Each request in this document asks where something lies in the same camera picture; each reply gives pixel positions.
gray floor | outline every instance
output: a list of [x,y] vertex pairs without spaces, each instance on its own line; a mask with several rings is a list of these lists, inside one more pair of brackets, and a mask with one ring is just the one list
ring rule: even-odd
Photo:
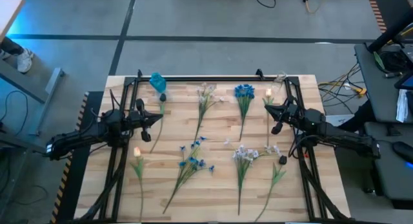
[[[316,6],[319,0],[311,0]],[[106,35],[121,33],[130,0],[26,0],[22,12],[9,34],[29,34],[28,39],[15,39],[31,48],[36,57],[27,74],[44,85],[53,68],[60,66],[66,77],[56,90],[50,111],[42,126],[43,134],[36,143],[54,134],[71,131],[83,94],[105,86],[117,41],[39,40],[51,35]],[[373,39],[379,29],[368,0],[325,0],[315,15],[306,14],[301,0],[277,0],[275,9],[259,6],[256,0],[137,0],[128,29],[130,36],[220,36],[283,37],[300,39]],[[355,63],[353,44],[314,43],[226,43],[197,41],[126,41],[116,75],[144,74],[253,74],[261,68],[266,74],[280,70],[288,74],[315,74],[317,80],[330,81],[347,72]],[[360,73],[353,81],[362,81]],[[0,81],[0,104],[14,90]],[[17,94],[9,102],[6,126],[16,131],[25,112],[24,100]],[[364,102],[348,102],[352,111]],[[30,114],[36,109],[29,101]],[[327,114],[349,114],[343,106],[325,108]],[[25,133],[21,137],[31,139]],[[369,167],[347,152],[339,152],[339,167],[350,211],[354,218],[366,221],[408,223],[413,213],[394,210],[383,198],[362,193],[362,174]],[[42,196],[32,185],[44,186],[48,199],[31,206],[10,205],[3,221],[29,219],[46,223],[50,219],[55,194],[62,174],[62,162],[33,155],[25,176],[13,198],[30,201]]]

desk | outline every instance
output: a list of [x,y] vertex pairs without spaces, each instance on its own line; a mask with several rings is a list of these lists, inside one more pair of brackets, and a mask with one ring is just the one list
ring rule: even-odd
[[0,0],[0,42],[5,38],[24,3],[24,0]]
[[[323,110],[316,77],[308,75],[299,76],[299,78],[306,108]],[[109,89],[112,89],[115,97],[120,100],[124,80],[124,76],[108,77],[100,112],[112,108]],[[277,157],[260,158],[254,162],[254,167],[248,170],[241,196],[241,214],[238,216],[237,176],[235,163],[232,160],[233,151],[240,144],[238,136],[241,122],[238,104],[233,97],[234,87],[238,83],[223,81],[208,83],[216,86],[215,95],[224,97],[225,102],[214,105],[206,112],[200,130],[200,135],[208,138],[202,143],[201,155],[208,164],[216,166],[216,171],[213,175],[208,171],[198,172],[189,179],[179,189],[168,210],[162,215],[175,185],[178,162],[181,161],[179,146],[189,147],[188,144],[195,134],[198,119],[196,88],[200,84],[201,82],[168,82],[163,132],[152,154],[148,152],[153,142],[141,141],[140,130],[137,130],[131,139],[117,218],[119,222],[139,221],[140,187],[137,176],[129,165],[134,162],[133,147],[135,146],[139,146],[145,158],[143,173],[145,200],[142,221],[246,222],[254,221],[261,212],[269,190],[271,165]],[[270,82],[250,84],[256,88],[256,98],[250,104],[241,142],[248,148],[262,150],[266,141],[267,115],[261,98],[264,97],[265,89],[268,88]],[[131,96],[131,90],[129,91],[127,102],[130,101]],[[149,112],[159,112],[156,92],[149,83],[139,83],[137,96],[143,99],[145,108]],[[283,86],[276,94],[274,102],[282,103],[286,96],[285,86]],[[152,139],[157,137],[159,126],[160,123],[157,122],[152,127],[150,131]],[[223,143],[228,137],[233,142],[225,146]],[[270,137],[270,142],[272,145],[276,144],[281,152],[287,155],[292,139],[292,130],[285,126],[278,135]],[[333,148],[318,146],[314,150],[323,188],[340,211],[350,216]],[[102,148],[89,156],[77,202],[76,218],[85,214],[102,191],[109,157],[110,148]],[[287,173],[274,187],[267,210],[260,221],[308,221],[297,160],[290,158],[283,170]],[[112,210],[111,199],[113,196],[109,199],[108,213]],[[312,191],[312,199],[317,212],[314,191]]]
[[[397,142],[403,141],[413,146],[411,138],[413,125],[394,125],[401,136],[387,136],[386,125],[380,123],[366,123],[365,129],[368,135],[376,139]],[[384,195],[393,202],[395,208],[401,204],[413,203],[413,168],[407,165],[406,161],[399,157],[392,149],[390,143],[380,142],[381,158],[375,160],[374,164],[379,176],[379,182]]]
[[[374,56],[371,54],[365,45],[356,45],[357,61],[360,65],[361,73],[363,74],[367,92],[374,116],[377,121],[382,123],[399,123],[396,121],[396,109],[399,97],[399,90],[394,88],[394,84],[400,79],[395,77],[392,79],[384,78],[384,73],[380,71],[375,63]],[[406,123],[413,123],[413,116],[408,111]]]

white shoe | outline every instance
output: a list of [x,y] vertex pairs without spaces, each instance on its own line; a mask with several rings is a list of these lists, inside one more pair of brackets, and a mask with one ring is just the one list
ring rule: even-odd
[[1,59],[1,60],[5,60],[5,59],[7,59],[7,58],[10,57],[10,56],[11,56],[11,54],[5,52],[4,50],[0,50],[0,59]]
[[34,54],[31,50],[25,48],[22,54],[16,56],[17,70],[21,73],[27,73],[32,67],[32,58]]

yellow black hazard tape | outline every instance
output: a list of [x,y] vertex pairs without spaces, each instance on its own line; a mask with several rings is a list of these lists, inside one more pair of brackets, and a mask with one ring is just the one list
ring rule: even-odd
[[[79,116],[77,117],[77,123],[76,123],[76,130],[80,129],[80,125],[82,123],[83,120],[83,114],[85,113],[85,108],[86,108],[86,102],[88,100],[88,96],[89,93],[85,93],[85,96],[83,97],[83,103],[81,105],[81,109],[79,111]],[[56,196],[56,200],[54,202],[54,208],[52,211],[52,217],[50,218],[50,223],[56,223],[56,219],[57,219],[57,215],[59,214],[59,207],[60,207],[60,203],[63,197],[63,192],[65,191],[65,187],[66,187],[66,181],[67,181],[67,177],[69,174],[69,170],[70,170],[70,166],[72,164],[72,153],[69,152],[68,154],[68,158],[66,159],[66,164],[65,164],[65,168],[63,169],[63,175],[61,178],[61,182],[60,182],[60,186],[59,189],[57,190],[57,196]]]

wooden table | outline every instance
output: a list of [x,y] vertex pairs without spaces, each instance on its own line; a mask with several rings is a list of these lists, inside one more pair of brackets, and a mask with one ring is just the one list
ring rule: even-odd
[[[101,112],[111,109],[109,89],[112,89],[115,97],[120,100],[124,78],[124,76],[108,78]],[[316,77],[308,75],[299,78],[306,108],[322,111],[323,105],[317,89]],[[207,111],[200,135],[208,138],[201,145],[202,158],[209,165],[215,165],[216,171],[213,175],[207,170],[195,174],[179,189],[166,213],[162,214],[176,182],[178,163],[181,161],[179,146],[189,147],[196,131],[198,119],[196,88],[200,84],[198,82],[168,83],[163,132],[152,154],[148,152],[153,142],[143,142],[140,130],[137,130],[131,139],[118,221],[139,221],[140,187],[137,176],[129,164],[135,161],[132,150],[135,146],[139,146],[145,157],[142,221],[254,221],[263,208],[270,186],[272,162],[278,161],[278,157],[262,157],[248,170],[243,184],[241,214],[238,216],[237,176],[235,163],[232,160],[234,149],[240,145],[238,136],[241,121],[238,104],[233,96],[237,83],[214,82],[208,84],[216,87],[216,96],[224,97],[225,102],[218,103]],[[261,151],[264,149],[267,133],[267,115],[262,97],[265,96],[265,89],[271,84],[267,82],[250,84],[256,88],[256,98],[251,102],[241,142],[247,148]],[[137,96],[143,99],[148,111],[159,112],[156,92],[149,83],[139,84]],[[282,103],[286,96],[285,86],[282,86],[275,94],[274,102]],[[156,123],[150,131],[152,139],[157,137],[159,124],[160,122]],[[231,143],[226,146],[223,143],[228,137]],[[287,155],[292,139],[292,130],[285,125],[278,135],[270,137],[270,144],[277,145],[281,152]],[[333,148],[321,145],[316,147],[315,151],[323,188],[340,211],[350,216]],[[82,216],[102,191],[109,156],[110,148],[102,148],[88,158],[75,217]],[[298,161],[294,158],[288,159],[283,170],[287,173],[274,187],[267,210],[259,221],[308,220]],[[314,191],[312,197],[314,208],[318,212]],[[108,213],[112,209],[111,203],[110,199]]]
[[5,38],[23,4],[23,0],[0,0],[0,42]]

